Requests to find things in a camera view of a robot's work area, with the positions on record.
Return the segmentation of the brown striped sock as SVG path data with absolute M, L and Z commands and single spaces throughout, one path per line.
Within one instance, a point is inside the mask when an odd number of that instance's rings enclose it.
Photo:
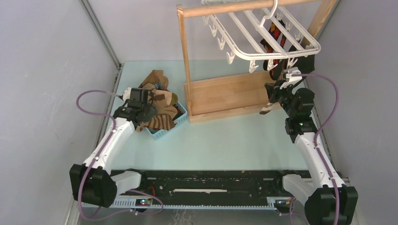
M 175 126 L 176 125 L 170 115 L 155 115 L 148 122 L 142 122 L 138 125 L 135 131 L 141 132 L 144 128 L 171 130 Z
M 279 80 L 283 80 L 283 71 L 276 81 L 279 81 Z M 271 112 L 273 110 L 275 104 L 276 103 L 270 104 L 269 102 L 267 102 L 267 104 L 261 109 L 260 114 L 261 115 L 268 114 L 269 112 Z

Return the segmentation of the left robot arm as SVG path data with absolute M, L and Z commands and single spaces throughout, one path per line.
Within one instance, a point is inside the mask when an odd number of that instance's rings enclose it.
M 148 182 L 139 172 L 126 170 L 112 175 L 113 162 L 124 143 L 137 126 L 149 122 L 157 113 L 150 90 L 127 88 L 122 95 L 113 94 L 123 101 L 113 115 L 106 114 L 111 126 L 92 154 L 82 163 L 70 168 L 72 193 L 78 203 L 108 208 L 117 196 L 132 190 L 137 195 L 148 191 Z

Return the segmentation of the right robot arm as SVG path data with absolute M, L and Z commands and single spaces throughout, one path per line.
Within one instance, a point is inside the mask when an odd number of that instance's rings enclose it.
M 283 83 L 265 84 L 269 105 L 279 103 L 286 112 L 286 133 L 303 156 L 312 183 L 306 183 L 297 174 L 288 174 L 274 181 L 273 190 L 279 196 L 291 193 L 304 206 L 305 217 L 311 225 L 349 225 L 358 192 L 340 178 L 321 144 L 311 117 L 314 93 L 307 88 L 293 92 L 292 84 L 283 87 Z

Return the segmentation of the white plastic clip hanger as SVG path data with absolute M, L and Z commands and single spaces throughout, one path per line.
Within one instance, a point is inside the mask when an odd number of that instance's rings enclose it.
M 250 50 L 242 49 L 216 15 L 203 16 L 203 22 L 209 26 L 213 37 L 217 38 L 219 50 L 228 46 L 227 63 L 232 64 L 236 57 L 249 62 L 249 73 L 258 68 L 257 61 L 265 63 L 265 69 L 271 71 L 282 61 L 289 59 L 287 68 L 293 67 L 298 57 L 316 55 L 321 51 L 319 42 L 301 25 L 300 22 L 277 0 L 272 8 L 260 8 L 260 16 L 254 10 L 244 10 L 243 23 L 235 12 L 227 13 L 243 37 L 251 46 Z M 296 51 L 289 51 L 291 46 Z

